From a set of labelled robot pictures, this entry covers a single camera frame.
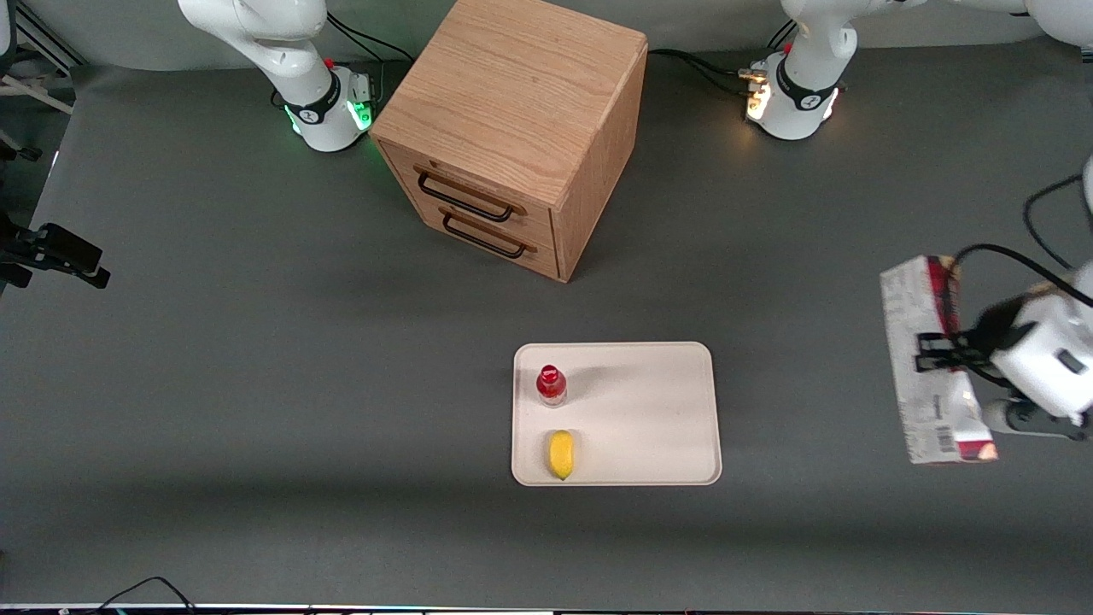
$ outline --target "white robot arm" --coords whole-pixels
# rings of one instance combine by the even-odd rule
[[[1073,286],[1093,295],[1093,261]],[[1019,300],[1004,333],[988,335],[998,340],[989,362],[1012,389],[984,409],[984,421],[1000,433],[1093,436],[1093,307],[1057,291]]]
[[[178,0],[199,29],[261,69],[285,102],[293,129],[313,149],[348,147],[372,125],[368,78],[322,61],[310,39],[327,20],[325,0]]]
[[[741,76],[753,81],[748,119],[779,139],[810,137],[831,115],[836,83],[858,49],[850,20],[917,7],[926,0],[781,0],[800,26],[789,54],[775,51]]]
[[[1093,57],[1093,0],[948,0],[987,11],[1027,12],[1050,36]],[[804,139],[831,116],[836,83],[858,47],[850,20],[926,0],[781,0],[800,26],[789,54],[776,51],[741,76],[751,80],[748,119],[772,135]]]

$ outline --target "black cable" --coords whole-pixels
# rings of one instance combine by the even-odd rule
[[[1044,237],[1041,236],[1039,232],[1036,230],[1036,226],[1032,223],[1032,208],[1034,204],[1036,204],[1036,201],[1038,201],[1039,199],[1046,197],[1047,194],[1050,194],[1051,192],[1060,190],[1071,184],[1081,181],[1081,179],[1082,175],[1079,173],[1077,175],[1071,175],[1066,179],[1056,181],[1050,186],[1044,188],[1043,190],[1039,190],[1038,192],[1029,197],[1029,200],[1026,200],[1024,204],[1024,211],[1022,212],[1022,216],[1024,217],[1025,222],[1025,228],[1029,229],[1029,234],[1032,235],[1032,238],[1036,241],[1036,245],[1044,248],[1044,251],[1046,251],[1047,255],[1050,256],[1053,260],[1055,260],[1066,269],[1073,269],[1073,265],[1070,264],[1070,262],[1068,262],[1065,258],[1059,256],[1058,252],[1051,249],[1051,247],[1047,245],[1047,241],[1044,240]]]
[[[391,45],[390,43],[388,43],[386,40],[376,38],[375,36],[369,36],[369,35],[367,35],[367,34],[365,34],[365,33],[363,33],[363,32],[361,32],[359,29],[353,29],[352,27],[350,27],[350,26],[345,25],[344,23],[342,23],[341,20],[339,20],[338,17],[336,17],[333,15],[333,13],[331,13],[329,11],[327,11],[327,19],[330,20],[330,23],[334,24],[336,26],[341,26],[341,27],[343,27],[343,28],[352,32],[353,34],[355,34],[357,36],[361,36],[363,38],[372,40],[373,43],[378,43],[378,44],[380,44],[384,47],[387,47],[389,49],[395,49],[396,51],[398,51],[398,52],[402,54],[403,56],[406,56],[407,59],[410,60],[411,62],[414,61],[414,57],[411,56],[409,52],[407,52],[407,50],[403,49],[402,47],[397,47],[397,46]]]
[[[789,38],[795,32],[797,32],[797,22],[794,22],[794,27],[790,27],[786,31],[786,34],[781,35],[781,38],[774,44],[774,48],[777,49],[778,47],[781,47],[783,43],[785,43],[786,39]]]
[[[950,292],[950,288],[952,287],[952,282],[956,276],[956,268],[960,267],[960,263],[963,262],[965,258],[967,258],[972,253],[975,253],[976,251],[994,251],[996,253],[1001,253],[1002,256],[1012,258],[1013,260],[1016,260],[1018,262],[1032,269],[1041,276],[1055,284],[1062,292],[1077,298],[1081,303],[1084,303],[1085,305],[1093,307],[1093,296],[1089,296],[1088,294],[1081,292],[1077,287],[1070,285],[1062,277],[1056,275],[1055,273],[1049,271],[1046,267],[1036,262],[1032,258],[1029,258],[1027,256],[1021,253],[1020,251],[992,243],[977,243],[975,245],[969,245],[964,249],[957,251],[956,256],[953,257],[952,263],[950,263],[949,267],[945,268],[944,287],[942,287],[941,291],[941,305],[942,305],[942,311],[944,312],[943,316],[944,322],[942,324],[942,329],[945,330],[947,336],[949,338],[949,343],[952,344],[953,353],[957,357],[961,355],[966,356],[966,353],[971,350],[967,346],[965,346],[963,341],[961,340],[959,328],[951,327],[955,321],[955,309],[953,306],[953,297],[952,293]],[[1003,388],[1011,387],[1010,382],[1004,378],[998,378],[988,375],[978,366],[975,366],[966,362],[962,362],[962,365],[964,365],[964,367],[968,368],[969,370],[975,372],[976,376],[988,382],[991,382],[994,385],[997,385],[998,387],[1003,387]]]
[[[174,592],[175,595],[178,596],[178,600],[183,601],[183,605],[186,606],[186,612],[190,613],[192,615],[192,613],[195,612],[195,610],[197,608],[197,606],[192,602],[190,602],[190,599],[186,598],[183,594],[183,592],[178,591],[178,588],[176,588],[175,586],[171,584],[171,581],[164,579],[163,577],[149,577],[148,579],[144,579],[143,581],[137,583],[136,586],[133,586],[131,588],[121,590],[120,592],[118,592],[118,593],[111,595],[110,598],[106,599],[106,602],[104,602],[103,604],[98,605],[98,608],[95,608],[94,611],[92,611],[92,613],[99,613],[99,612],[102,612],[104,608],[106,608],[107,606],[109,606],[115,600],[117,600],[117,599],[126,595],[127,593],[136,590],[137,588],[143,586],[144,583],[150,583],[152,581],[160,581],[164,586],[167,586],[167,589],[169,589],[172,592]]]
[[[696,63],[696,64],[705,68],[709,72],[715,72],[717,74],[724,74],[726,76],[736,76],[737,75],[737,71],[734,71],[734,70],[729,70],[727,68],[721,68],[721,67],[719,67],[717,64],[710,63],[709,61],[704,60],[704,59],[700,58],[698,56],[696,56],[694,54],[690,54],[687,51],[681,51],[679,49],[654,49],[654,50],[649,51],[649,54],[655,55],[655,56],[671,56],[673,58],[679,58],[679,59],[681,59],[681,60],[683,60],[683,61],[685,61],[687,63],[692,63],[692,62]]]
[[[777,40],[778,36],[781,35],[781,31],[786,29],[787,27],[792,29],[792,26],[796,24],[797,22],[795,22],[794,20],[789,20],[788,22],[781,24],[781,27],[778,28],[778,32],[774,33],[774,36],[771,37],[771,40],[766,44],[766,46],[769,47],[771,49],[774,49],[774,42]]]
[[[384,61],[383,58],[380,58],[378,55],[376,55],[375,51],[373,51],[372,49],[369,49],[367,45],[365,45],[364,43],[361,43],[356,38],[353,38],[353,35],[350,34],[349,32],[346,32],[346,29],[343,26],[339,25],[339,23],[337,21],[331,21],[330,25],[334,26],[334,29],[337,29],[338,32],[342,33],[345,36],[345,38],[349,38],[350,40],[352,40],[354,45],[356,45],[357,47],[360,47],[360,48],[364,49],[365,51],[367,51],[368,55],[372,56],[373,58],[376,58],[377,62],[383,62]]]
[[[727,92],[729,94],[736,94],[736,95],[741,95],[741,94],[747,94],[748,93],[748,91],[745,88],[743,88],[743,87],[730,87],[730,86],[726,85],[725,83],[721,83],[720,81],[714,79],[713,74],[709,74],[708,72],[706,72],[708,70],[708,71],[710,71],[710,72],[713,72],[715,74],[721,75],[721,76],[730,76],[730,75],[731,76],[736,76],[736,74],[737,74],[736,71],[730,71],[728,69],[724,69],[724,68],[717,67],[717,66],[715,66],[715,64],[713,64],[713,63],[710,63],[710,62],[708,62],[708,61],[700,58],[698,56],[695,56],[694,54],[689,54],[686,51],[680,51],[679,49],[654,49],[654,50],[649,51],[649,54],[657,55],[657,56],[670,56],[670,57],[683,60],[683,62],[685,62],[689,67],[691,67],[691,68],[695,69],[696,71],[698,71],[698,74],[701,74],[703,76],[703,79],[705,79],[706,81],[710,82],[712,84],[714,84],[715,87],[717,87],[718,90],[720,90],[722,92]]]

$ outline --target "drawer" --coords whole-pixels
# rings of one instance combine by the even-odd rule
[[[557,277],[557,259],[552,248],[508,236],[447,205],[426,206],[420,213],[425,224],[448,236],[478,246],[532,271]]]
[[[411,152],[389,142],[380,146],[391,167],[410,194],[418,212],[446,208],[459,217],[481,223],[508,237],[554,249],[554,232],[550,210],[513,202],[458,178],[457,172],[439,168],[427,156]]]

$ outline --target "green indicator light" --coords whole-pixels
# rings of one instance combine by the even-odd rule
[[[349,113],[353,116],[353,121],[356,122],[356,127],[362,131],[367,130],[372,126],[372,105],[368,103],[354,103],[353,100],[345,100],[345,107],[349,108]]]
[[[292,115],[292,111],[289,110],[287,106],[284,107],[284,113],[289,116],[289,119],[292,120],[292,131],[299,134],[299,126],[296,126],[296,118]]]

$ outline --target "plastic bottle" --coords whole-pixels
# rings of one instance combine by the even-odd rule
[[[545,366],[536,380],[539,399],[548,406],[561,406],[565,403],[565,375],[554,366]]]

